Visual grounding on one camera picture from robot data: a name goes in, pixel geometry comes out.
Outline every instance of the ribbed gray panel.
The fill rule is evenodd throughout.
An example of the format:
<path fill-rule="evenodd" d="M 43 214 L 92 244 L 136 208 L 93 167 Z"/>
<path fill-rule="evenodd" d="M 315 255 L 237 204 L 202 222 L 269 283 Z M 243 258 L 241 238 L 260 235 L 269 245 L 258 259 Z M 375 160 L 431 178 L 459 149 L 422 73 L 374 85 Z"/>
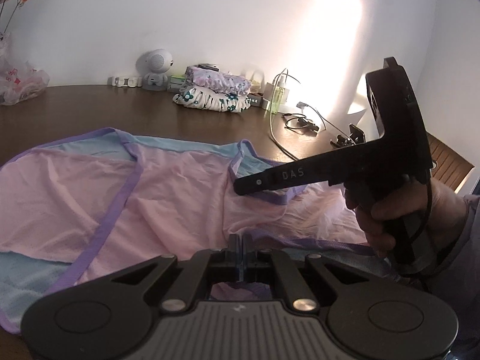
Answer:
<path fill-rule="evenodd" d="M 281 303 L 200 302 L 191 314 L 165 318 L 126 360 L 351 360 L 313 317 Z"/>

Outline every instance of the white robot-shaped speaker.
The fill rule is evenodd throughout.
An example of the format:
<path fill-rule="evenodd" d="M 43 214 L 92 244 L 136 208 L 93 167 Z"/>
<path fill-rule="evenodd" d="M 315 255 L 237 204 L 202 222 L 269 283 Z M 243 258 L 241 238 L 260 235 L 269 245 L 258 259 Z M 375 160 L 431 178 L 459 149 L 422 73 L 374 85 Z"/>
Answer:
<path fill-rule="evenodd" d="M 173 57 L 165 49 L 152 51 L 146 58 L 150 73 L 145 75 L 142 87 L 150 91 L 165 91 L 169 78 L 165 74 L 173 65 Z"/>

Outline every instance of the wooden table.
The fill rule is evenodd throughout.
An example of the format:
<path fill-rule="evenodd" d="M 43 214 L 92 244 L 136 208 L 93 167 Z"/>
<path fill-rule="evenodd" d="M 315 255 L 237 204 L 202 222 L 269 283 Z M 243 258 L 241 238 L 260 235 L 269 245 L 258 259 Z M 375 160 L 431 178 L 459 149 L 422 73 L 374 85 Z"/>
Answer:
<path fill-rule="evenodd" d="M 214 144 L 250 140 L 258 154 L 290 161 L 268 138 L 268 112 L 257 107 L 231 114 L 185 108 L 167 92 L 107 85 L 51 87 L 38 98 L 0 106 L 0 164 L 31 147 L 115 127 L 134 135 L 148 135 Z M 299 158 L 332 150 L 327 131 L 318 135 L 284 128 L 276 115 L 274 134 Z M 19 337 L 0 328 L 0 359 L 30 360 Z"/>

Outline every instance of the device handle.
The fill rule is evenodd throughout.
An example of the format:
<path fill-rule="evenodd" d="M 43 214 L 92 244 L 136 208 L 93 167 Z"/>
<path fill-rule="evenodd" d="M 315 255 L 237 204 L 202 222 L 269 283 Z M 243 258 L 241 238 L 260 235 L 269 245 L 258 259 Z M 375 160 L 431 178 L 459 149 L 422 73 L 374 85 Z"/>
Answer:
<path fill-rule="evenodd" d="M 408 176 L 398 175 L 388 179 L 349 181 L 346 188 L 358 204 L 367 212 L 373 204 L 390 192 L 410 182 Z M 412 276 L 434 265 L 436 253 L 425 230 L 418 232 L 424 213 L 412 212 L 397 219 L 384 222 L 385 232 L 395 238 L 395 247 L 388 258 L 402 276 Z"/>

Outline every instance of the blue flower print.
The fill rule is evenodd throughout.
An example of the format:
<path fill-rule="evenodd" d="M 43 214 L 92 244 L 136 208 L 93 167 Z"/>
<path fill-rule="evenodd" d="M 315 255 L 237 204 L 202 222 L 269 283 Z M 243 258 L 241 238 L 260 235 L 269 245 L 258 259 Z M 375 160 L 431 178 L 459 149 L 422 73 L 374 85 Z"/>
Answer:
<path fill-rule="evenodd" d="M 185 92 L 183 94 L 183 98 L 185 99 L 185 101 L 188 101 L 188 100 L 191 100 L 194 98 L 194 95 L 192 95 L 190 92 Z"/>

